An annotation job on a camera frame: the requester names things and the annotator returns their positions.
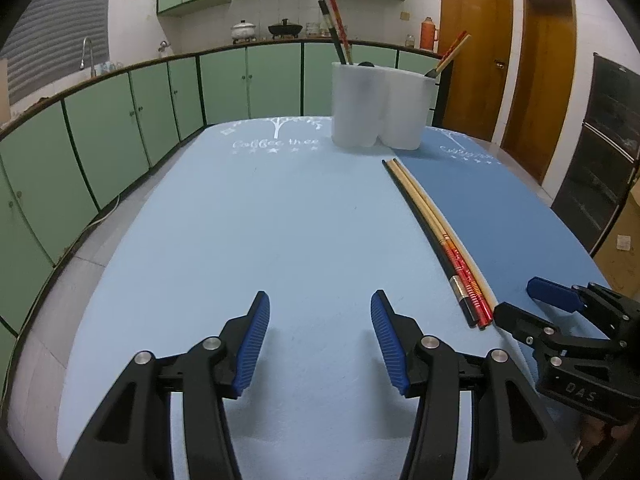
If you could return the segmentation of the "black chopstick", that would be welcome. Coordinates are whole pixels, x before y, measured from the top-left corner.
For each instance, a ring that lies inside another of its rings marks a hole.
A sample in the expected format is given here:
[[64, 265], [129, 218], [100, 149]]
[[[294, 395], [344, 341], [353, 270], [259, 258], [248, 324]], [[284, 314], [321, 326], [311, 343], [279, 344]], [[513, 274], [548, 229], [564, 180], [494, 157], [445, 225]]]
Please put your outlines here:
[[420, 195], [408, 178], [404, 176], [396, 162], [393, 160], [383, 160], [382, 164], [387, 173], [392, 178], [394, 185], [404, 198], [411, 212], [419, 223], [428, 244], [431, 246], [436, 259], [444, 272], [449, 286], [456, 297], [457, 303], [464, 315], [465, 321], [470, 327], [477, 327], [480, 322], [476, 307], [473, 304], [472, 297], [469, 295], [456, 266], [454, 265], [454, 257], [448, 255], [446, 243], [436, 234], [435, 223], [430, 220], [426, 211], [426, 206], [421, 200]]
[[331, 12], [329, 10], [329, 7], [326, 4], [326, 0], [319, 0], [318, 1], [318, 5], [319, 5], [319, 8], [320, 8], [320, 11], [321, 11], [321, 14], [322, 14], [322, 18], [324, 19], [324, 22], [326, 23], [326, 28], [328, 29], [328, 31], [330, 33], [332, 44], [334, 45], [335, 51], [337, 53], [338, 60], [340, 61], [340, 63], [342, 65], [346, 65], [347, 64], [347, 60], [346, 60], [345, 52], [343, 50], [340, 37], [337, 35], [337, 31], [336, 31], [336, 28], [335, 28], [335, 25], [334, 25], [334, 21], [333, 21]]

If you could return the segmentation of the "bamboo chopstick red pattern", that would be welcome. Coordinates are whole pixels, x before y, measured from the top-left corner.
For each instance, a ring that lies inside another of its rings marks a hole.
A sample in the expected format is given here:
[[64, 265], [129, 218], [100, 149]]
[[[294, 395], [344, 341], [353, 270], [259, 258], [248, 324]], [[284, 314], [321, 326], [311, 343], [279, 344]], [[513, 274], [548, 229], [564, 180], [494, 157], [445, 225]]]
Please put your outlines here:
[[465, 35], [458, 44], [442, 59], [442, 62], [435, 68], [435, 76], [438, 77], [446, 68], [454, 62], [454, 59], [460, 54], [463, 47], [471, 40], [470, 34]]

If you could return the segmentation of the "bamboo chopstick red end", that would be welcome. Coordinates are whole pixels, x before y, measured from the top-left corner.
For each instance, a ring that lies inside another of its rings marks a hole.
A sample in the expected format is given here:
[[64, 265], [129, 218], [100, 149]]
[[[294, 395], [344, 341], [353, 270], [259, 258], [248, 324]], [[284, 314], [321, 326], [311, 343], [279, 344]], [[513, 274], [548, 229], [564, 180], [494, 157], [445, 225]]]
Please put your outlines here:
[[330, 3], [331, 3], [331, 8], [333, 10], [335, 23], [337, 24], [338, 36], [340, 36], [341, 42], [342, 42], [343, 47], [344, 47], [346, 61], [347, 61], [347, 63], [349, 65], [352, 65], [352, 49], [350, 48], [350, 44], [348, 42], [346, 29], [345, 29], [343, 21], [342, 21], [340, 9], [338, 8], [336, 0], [330, 0]]

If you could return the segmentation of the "pale bamboo chopstick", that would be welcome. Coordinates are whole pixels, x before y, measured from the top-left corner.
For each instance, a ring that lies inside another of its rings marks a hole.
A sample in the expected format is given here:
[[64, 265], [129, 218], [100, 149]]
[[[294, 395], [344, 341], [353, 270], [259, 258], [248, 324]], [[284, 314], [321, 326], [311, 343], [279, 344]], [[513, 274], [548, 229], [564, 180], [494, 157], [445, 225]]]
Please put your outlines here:
[[420, 195], [426, 201], [427, 206], [430, 207], [438, 226], [442, 229], [442, 232], [445, 234], [446, 239], [451, 244], [452, 250], [456, 253], [456, 256], [461, 259], [461, 264], [462, 266], [464, 266], [464, 270], [470, 274], [470, 281], [472, 282], [472, 285], [475, 287], [476, 291], [480, 294], [480, 299], [483, 300], [483, 306], [487, 309], [488, 316], [491, 322], [492, 318], [494, 317], [492, 312], [494, 312], [495, 306], [498, 304], [498, 301], [494, 292], [488, 285], [488, 281], [486, 281], [486, 278], [484, 278], [482, 271], [473, 260], [471, 254], [466, 250], [466, 248], [462, 244], [462, 241], [454, 232], [454, 229], [450, 226], [449, 222], [435, 205], [434, 200], [432, 200], [431, 197], [426, 194], [422, 186], [419, 184], [418, 180], [416, 180], [416, 178], [413, 177], [412, 174], [410, 174], [410, 171], [402, 164], [402, 162], [397, 158], [393, 159], [396, 159], [399, 162], [402, 170], [405, 171], [405, 174], [409, 177], [413, 185], [419, 191]]

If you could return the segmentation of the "green lower kitchen cabinets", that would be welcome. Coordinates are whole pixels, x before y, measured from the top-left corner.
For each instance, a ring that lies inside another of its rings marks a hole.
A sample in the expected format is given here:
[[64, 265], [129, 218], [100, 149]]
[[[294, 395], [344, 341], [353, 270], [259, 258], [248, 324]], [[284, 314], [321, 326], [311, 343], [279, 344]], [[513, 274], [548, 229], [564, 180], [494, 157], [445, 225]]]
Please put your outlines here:
[[23, 328], [88, 225], [179, 144], [208, 126], [262, 130], [247, 151], [300, 148], [297, 124], [331, 111], [324, 40], [288, 40], [149, 62], [36, 104], [1, 133], [1, 325]]

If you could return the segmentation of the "dark blue table mat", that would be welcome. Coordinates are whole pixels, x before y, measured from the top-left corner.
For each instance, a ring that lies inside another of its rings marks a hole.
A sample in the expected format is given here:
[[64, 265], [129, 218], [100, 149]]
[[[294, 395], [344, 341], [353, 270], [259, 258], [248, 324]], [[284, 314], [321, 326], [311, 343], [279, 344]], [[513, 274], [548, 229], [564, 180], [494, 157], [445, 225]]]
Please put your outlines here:
[[[541, 307], [526, 294], [530, 278], [563, 285], [605, 284], [605, 278], [574, 234], [503, 162], [462, 133], [425, 130], [415, 151], [388, 151], [418, 180], [471, 254], [500, 301], [510, 302], [560, 326], [564, 334], [600, 337], [582, 316]], [[471, 354], [508, 350], [525, 377], [536, 380], [533, 351], [490, 326], [471, 330], [445, 282], [433, 249], [400, 193], [388, 201], [404, 226], [378, 287], [395, 307], [412, 315], [429, 333]]]

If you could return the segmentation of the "black oven cabinet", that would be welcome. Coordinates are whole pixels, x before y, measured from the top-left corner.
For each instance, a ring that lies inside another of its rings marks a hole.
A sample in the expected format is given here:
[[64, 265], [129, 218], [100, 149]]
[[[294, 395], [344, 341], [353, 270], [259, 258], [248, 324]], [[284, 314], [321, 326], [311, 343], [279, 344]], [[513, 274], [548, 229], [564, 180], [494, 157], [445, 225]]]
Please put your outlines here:
[[590, 255], [622, 212], [639, 169], [639, 75], [593, 55], [576, 150], [551, 209]]

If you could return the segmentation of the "right wooden door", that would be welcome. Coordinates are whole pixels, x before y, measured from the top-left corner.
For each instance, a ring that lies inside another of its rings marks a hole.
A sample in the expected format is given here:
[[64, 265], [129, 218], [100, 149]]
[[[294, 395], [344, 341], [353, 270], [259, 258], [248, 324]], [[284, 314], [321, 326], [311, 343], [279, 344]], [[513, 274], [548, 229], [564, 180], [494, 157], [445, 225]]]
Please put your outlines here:
[[575, 0], [523, 0], [518, 76], [501, 147], [537, 182], [564, 126], [576, 48]]

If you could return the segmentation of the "wooden door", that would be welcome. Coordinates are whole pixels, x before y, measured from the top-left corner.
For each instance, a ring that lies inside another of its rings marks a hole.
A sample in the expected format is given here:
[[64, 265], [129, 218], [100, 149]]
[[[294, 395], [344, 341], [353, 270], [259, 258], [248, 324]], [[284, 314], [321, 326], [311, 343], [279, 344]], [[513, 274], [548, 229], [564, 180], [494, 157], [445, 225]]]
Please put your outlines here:
[[489, 141], [502, 104], [512, 46], [513, 0], [442, 0], [439, 50], [460, 32], [471, 39], [447, 68], [442, 126]]
[[501, 147], [537, 182], [564, 126], [576, 48], [575, 0], [523, 0], [518, 76]]

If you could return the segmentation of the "light blue table mat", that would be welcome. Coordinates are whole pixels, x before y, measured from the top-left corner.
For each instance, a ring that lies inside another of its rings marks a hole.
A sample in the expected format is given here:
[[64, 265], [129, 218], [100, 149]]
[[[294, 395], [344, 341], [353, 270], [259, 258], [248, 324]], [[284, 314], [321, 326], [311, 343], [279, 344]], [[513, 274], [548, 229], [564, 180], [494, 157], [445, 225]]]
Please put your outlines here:
[[370, 318], [397, 312], [484, 356], [498, 330], [466, 325], [430, 245], [383, 167], [345, 151], [326, 118], [203, 131], [119, 243], [66, 367], [58, 450], [69, 456], [140, 350], [185, 352], [266, 292], [271, 315], [250, 386], [226, 405], [247, 479], [393, 479], [416, 402], [390, 384]]

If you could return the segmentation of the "orange thermos flask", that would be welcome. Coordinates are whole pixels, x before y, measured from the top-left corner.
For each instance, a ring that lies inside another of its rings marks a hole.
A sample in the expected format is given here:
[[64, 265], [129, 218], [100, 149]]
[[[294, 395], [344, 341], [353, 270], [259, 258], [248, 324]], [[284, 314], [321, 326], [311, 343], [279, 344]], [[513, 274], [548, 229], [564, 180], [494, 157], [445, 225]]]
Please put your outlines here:
[[427, 51], [435, 51], [438, 41], [438, 28], [430, 16], [424, 18], [420, 30], [420, 48]]

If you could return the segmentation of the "chrome sink faucet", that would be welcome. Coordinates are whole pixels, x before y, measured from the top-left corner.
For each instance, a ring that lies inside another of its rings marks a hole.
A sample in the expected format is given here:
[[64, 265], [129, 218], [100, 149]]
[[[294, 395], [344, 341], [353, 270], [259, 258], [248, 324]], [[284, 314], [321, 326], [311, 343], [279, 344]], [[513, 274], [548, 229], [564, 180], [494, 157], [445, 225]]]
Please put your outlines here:
[[92, 39], [87, 36], [82, 40], [81, 46], [81, 58], [79, 69], [90, 70], [90, 77], [96, 78], [96, 63], [94, 62], [94, 49]]

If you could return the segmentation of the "black wok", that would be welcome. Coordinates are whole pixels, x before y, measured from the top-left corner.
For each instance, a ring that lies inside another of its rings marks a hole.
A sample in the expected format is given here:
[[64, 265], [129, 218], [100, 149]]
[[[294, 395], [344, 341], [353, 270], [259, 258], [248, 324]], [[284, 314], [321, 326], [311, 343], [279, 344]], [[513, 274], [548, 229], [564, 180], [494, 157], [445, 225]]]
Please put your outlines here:
[[297, 39], [302, 30], [301, 24], [291, 23], [288, 18], [282, 18], [279, 23], [268, 26], [268, 32], [273, 40]]

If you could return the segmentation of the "grey window blind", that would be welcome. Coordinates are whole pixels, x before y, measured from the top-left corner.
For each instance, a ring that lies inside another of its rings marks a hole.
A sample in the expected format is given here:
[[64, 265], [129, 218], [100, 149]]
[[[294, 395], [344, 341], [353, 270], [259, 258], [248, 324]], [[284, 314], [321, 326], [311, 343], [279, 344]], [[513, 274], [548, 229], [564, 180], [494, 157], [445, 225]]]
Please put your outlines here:
[[77, 73], [87, 36], [94, 62], [107, 61], [107, 13], [108, 0], [32, 0], [1, 49], [8, 61], [10, 102]]

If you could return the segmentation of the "white cooking pot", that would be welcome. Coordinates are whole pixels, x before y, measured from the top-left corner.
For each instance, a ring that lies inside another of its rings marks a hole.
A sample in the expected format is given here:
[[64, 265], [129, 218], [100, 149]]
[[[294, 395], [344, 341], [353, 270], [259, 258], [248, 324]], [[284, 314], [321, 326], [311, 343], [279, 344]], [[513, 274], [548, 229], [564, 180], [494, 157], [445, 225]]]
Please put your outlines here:
[[232, 44], [256, 41], [256, 25], [245, 20], [239, 21], [231, 27], [231, 39]]

